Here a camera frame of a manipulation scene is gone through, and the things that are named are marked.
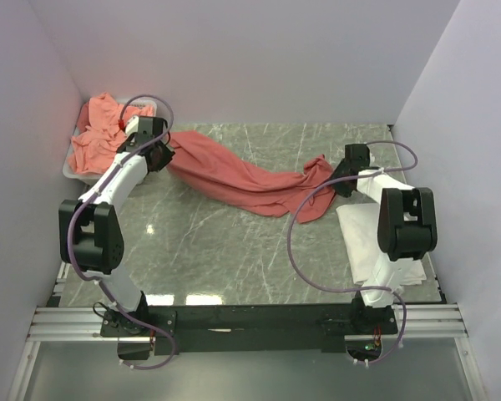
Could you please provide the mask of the red t-shirt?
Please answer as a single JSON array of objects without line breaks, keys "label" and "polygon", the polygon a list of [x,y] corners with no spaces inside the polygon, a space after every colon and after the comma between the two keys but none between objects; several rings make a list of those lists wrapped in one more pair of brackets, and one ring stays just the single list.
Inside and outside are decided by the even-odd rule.
[{"label": "red t-shirt", "polygon": [[321,218],[335,198],[329,187],[312,194],[332,173],[324,155],[307,161],[301,173],[271,172],[194,130],[172,134],[170,145],[175,150],[170,174],[206,197],[259,216],[293,215],[309,197],[296,217],[307,223]]}]

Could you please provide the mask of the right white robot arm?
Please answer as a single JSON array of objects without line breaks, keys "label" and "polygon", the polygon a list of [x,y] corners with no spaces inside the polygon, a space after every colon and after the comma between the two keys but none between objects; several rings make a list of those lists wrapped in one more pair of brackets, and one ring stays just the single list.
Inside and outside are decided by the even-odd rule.
[{"label": "right white robot arm", "polygon": [[360,333],[378,323],[375,308],[392,305],[404,285],[426,279],[421,260],[438,242],[433,192],[394,179],[383,168],[371,165],[368,145],[345,146],[345,154],[332,173],[337,195],[365,195],[370,203],[336,209],[352,279],[361,288],[363,304],[350,312],[350,324]]}]

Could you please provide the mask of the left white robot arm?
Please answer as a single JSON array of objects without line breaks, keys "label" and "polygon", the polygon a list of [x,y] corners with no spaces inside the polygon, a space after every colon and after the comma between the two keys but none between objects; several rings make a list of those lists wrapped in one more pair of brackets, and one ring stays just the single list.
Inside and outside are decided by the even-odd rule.
[{"label": "left white robot arm", "polygon": [[101,287],[109,308],[121,314],[130,335],[145,333],[149,307],[124,266],[124,238],[118,212],[132,189],[150,172],[172,161],[175,152],[164,142],[171,123],[164,118],[134,116],[121,124],[125,141],[109,169],[77,200],[58,209],[60,255],[85,282]]}]

